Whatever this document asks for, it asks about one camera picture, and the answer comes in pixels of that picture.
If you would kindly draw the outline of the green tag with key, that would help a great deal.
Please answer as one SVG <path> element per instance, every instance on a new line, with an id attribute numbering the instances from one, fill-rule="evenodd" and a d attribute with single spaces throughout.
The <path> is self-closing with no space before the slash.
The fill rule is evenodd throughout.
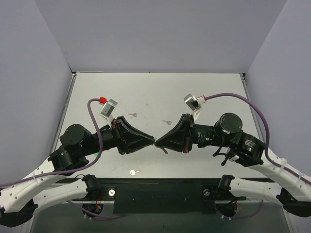
<path id="1" fill-rule="evenodd" d="M 160 146 L 157 146 L 156 145 L 156 142 L 157 142 L 157 138 L 154 137 L 154 146 L 160 150 L 162 150 L 165 154 L 168 154 L 167 150 L 164 148 L 164 147 L 160 147 Z"/>

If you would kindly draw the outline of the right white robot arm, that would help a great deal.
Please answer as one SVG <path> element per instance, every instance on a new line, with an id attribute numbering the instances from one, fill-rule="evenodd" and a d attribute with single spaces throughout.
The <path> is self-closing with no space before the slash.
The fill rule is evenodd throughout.
<path id="1" fill-rule="evenodd" d="M 223 175 L 216 190 L 211 193 L 231 202 L 255 198 L 283 207 L 287 212 L 299 216 L 311 215 L 311 188 L 302 174 L 295 177 L 285 169 L 286 161 L 277 156 L 265 157 L 265 144 L 255 136 L 242 130 L 242 120 L 233 113 L 223 114 L 213 125 L 194 122 L 190 114 L 183 114 L 178 124 L 159 138 L 155 145 L 177 152 L 189 153 L 193 145 L 199 148 L 215 146 L 213 157 L 223 155 L 221 166 L 227 161 L 256 170 L 272 182 L 245 180 L 232 175 Z"/>

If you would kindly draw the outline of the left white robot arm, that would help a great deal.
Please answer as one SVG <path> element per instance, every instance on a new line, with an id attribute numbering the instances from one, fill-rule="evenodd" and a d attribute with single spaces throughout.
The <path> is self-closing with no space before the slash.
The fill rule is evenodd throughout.
<path id="1" fill-rule="evenodd" d="M 111 126 L 96 128 L 95 133 L 80 124 L 73 124 L 60 136 L 60 141 L 59 149 L 21 182 L 1 186 L 2 226 L 19 226 L 39 211 L 68 200 L 99 200 L 103 197 L 103 191 L 94 175 L 84 175 L 64 186 L 50 186 L 85 168 L 89 155 L 101 154 L 112 148 L 117 148 L 121 155 L 130 154 L 154 144 L 155 139 L 132 127 L 120 116 L 112 120 Z"/>

